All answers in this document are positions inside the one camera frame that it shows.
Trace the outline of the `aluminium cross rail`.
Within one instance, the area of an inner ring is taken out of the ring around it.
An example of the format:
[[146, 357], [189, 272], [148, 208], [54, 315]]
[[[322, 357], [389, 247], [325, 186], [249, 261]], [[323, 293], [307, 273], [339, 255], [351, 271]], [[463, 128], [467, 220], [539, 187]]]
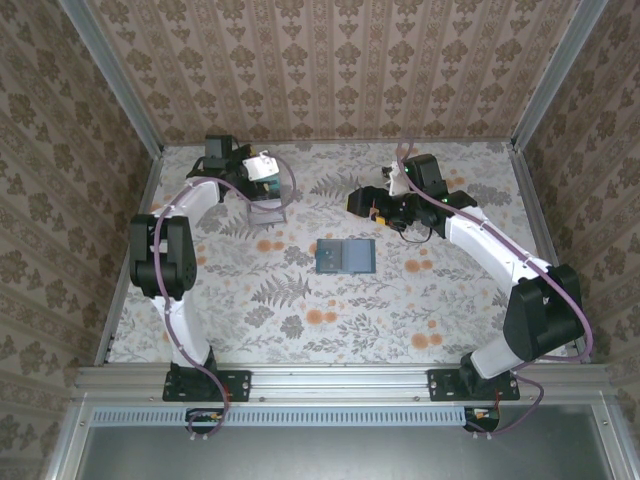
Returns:
[[[440, 388], [440, 379], [455, 368], [445, 364], [371, 365], [241, 365], [223, 370], [251, 372], [251, 405], [405, 405], [426, 404]], [[80, 399], [130, 404], [158, 402], [169, 366], [164, 363], [115, 363], [79, 371], [74, 396]], [[612, 398], [606, 367], [594, 364], [531, 365], [518, 381], [522, 405], [535, 399], [543, 386], [551, 405], [593, 404]]]

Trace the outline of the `aluminium side rail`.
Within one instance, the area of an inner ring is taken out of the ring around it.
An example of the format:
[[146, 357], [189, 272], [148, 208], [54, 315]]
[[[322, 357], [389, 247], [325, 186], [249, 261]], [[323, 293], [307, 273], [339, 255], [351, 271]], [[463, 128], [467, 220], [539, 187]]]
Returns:
[[[154, 194], [159, 184], [159, 179], [163, 168], [162, 154], [163, 148], [160, 148], [160, 153], [152, 158], [151, 168], [149, 170], [149, 175], [146, 181], [143, 195], [141, 197], [140, 205], [138, 207], [138, 213], [147, 213], [153, 203]], [[124, 306], [124, 302], [126, 300], [130, 282], [129, 257], [130, 248], [127, 248], [122, 262], [116, 288], [112, 297], [111, 305], [104, 324], [100, 343], [93, 362], [93, 365], [96, 367], [102, 366], [108, 361], [109, 353], [111, 351], [111, 344], [117, 332], [119, 319]]]
[[507, 143], [507, 151], [534, 238], [537, 256], [554, 266], [558, 266], [560, 261], [556, 254], [525, 157], [523, 153], [511, 143]]

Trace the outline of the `grey metal panel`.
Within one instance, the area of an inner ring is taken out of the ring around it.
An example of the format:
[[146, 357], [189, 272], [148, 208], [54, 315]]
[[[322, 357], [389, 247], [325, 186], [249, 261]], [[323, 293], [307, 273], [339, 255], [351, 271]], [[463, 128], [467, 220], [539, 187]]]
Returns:
[[193, 440], [178, 426], [99, 426], [69, 411], [45, 480], [640, 480], [620, 411], [545, 406], [512, 431], [238, 426]]

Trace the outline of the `floral table cover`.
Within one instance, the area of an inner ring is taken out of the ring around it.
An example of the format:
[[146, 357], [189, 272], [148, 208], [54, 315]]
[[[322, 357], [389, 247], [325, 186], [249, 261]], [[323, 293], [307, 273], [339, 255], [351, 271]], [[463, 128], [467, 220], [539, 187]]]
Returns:
[[[507, 293], [420, 224], [403, 235], [350, 214], [348, 195], [384, 185], [395, 143], [272, 145], [291, 171], [286, 222], [249, 224], [234, 194], [191, 228], [193, 305], [222, 363], [455, 363], [496, 338]], [[373, 239], [373, 274], [319, 274], [319, 239]]]

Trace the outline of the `teal leather card holder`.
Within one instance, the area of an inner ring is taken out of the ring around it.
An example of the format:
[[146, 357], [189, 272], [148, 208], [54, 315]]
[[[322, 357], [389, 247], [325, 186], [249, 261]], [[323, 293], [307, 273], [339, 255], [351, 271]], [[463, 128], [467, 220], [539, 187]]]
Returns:
[[[321, 241], [342, 242], [342, 269], [338, 272], [319, 272], [317, 247]], [[376, 272], [375, 241], [373, 239], [319, 239], [315, 252], [316, 272], [319, 274], [373, 274]]]

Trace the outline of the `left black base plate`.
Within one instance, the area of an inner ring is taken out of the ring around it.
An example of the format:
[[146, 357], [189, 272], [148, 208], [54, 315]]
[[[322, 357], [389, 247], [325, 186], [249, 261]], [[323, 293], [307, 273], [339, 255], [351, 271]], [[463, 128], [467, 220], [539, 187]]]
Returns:
[[[248, 370], [218, 370], [215, 374], [230, 402], [246, 402], [251, 390]], [[170, 370], [165, 377], [165, 402], [221, 402], [222, 394], [209, 375], [194, 368]]]

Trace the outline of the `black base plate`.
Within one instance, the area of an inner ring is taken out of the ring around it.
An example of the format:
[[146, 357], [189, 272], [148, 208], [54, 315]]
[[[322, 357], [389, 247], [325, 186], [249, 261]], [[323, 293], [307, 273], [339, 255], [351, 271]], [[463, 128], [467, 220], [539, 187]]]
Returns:
[[[218, 370], [215, 374], [230, 402], [246, 402], [251, 390], [248, 370]], [[194, 368], [170, 370], [165, 377], [165, 402], [221, 402], [222, 394], [209, 375]]]
[[484, 379], [464, 368], [431, 369], [427, 377], [433, 402], [520, 399], [518, 382], [510, 372]]

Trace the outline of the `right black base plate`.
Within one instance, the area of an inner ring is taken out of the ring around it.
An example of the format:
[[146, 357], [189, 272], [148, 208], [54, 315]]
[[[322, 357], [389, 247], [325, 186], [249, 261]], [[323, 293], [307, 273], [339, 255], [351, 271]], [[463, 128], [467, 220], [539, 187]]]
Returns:
[[510, 372], [484, 379], [464, 368], [431, 369], [427, 377], [433, 402], [520, 399], [518, 382]]

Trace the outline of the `clear acrylic box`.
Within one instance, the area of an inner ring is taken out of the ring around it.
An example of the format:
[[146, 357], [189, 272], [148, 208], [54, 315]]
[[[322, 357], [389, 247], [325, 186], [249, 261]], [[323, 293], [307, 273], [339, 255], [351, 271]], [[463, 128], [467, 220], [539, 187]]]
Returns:
[[283, 207], [284, 197], [282, 193], [282, 185], [280, 178], [280, 191], [278, 193], [269, 193], [267, 199], [252, 198], [252, 183], [249, 184], [249, 192], [247, 197], [250, 202], [247, 206], [247, 216], [249, 224], [257, 225], [274, 225], [286, 222], [286, 213]]

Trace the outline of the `aluminium frame post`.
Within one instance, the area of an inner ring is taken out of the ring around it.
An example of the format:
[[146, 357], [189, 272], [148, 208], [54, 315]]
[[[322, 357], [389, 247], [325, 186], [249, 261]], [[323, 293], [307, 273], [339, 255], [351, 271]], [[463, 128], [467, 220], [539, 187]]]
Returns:
[[531, 140], [607, 3], [580, 1], [511, 136], [516, 151], [522, 151]]
[[85, 0], [59, 0], [59, 3], [84, 42], [116, 100], [134, 127], [145, 149], [156, 161], [162, 155], [162, 141], [143, 103], [127, 78], [105, 32]]

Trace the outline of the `grey card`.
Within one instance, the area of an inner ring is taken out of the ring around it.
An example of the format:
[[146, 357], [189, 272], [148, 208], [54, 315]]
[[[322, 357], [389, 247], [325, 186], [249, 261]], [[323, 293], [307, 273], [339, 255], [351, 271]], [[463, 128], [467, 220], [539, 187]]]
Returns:
[[338, 272], [342, 269], [342, 242], [321, 241], [317, 247], [317, 267], [319, 272]]

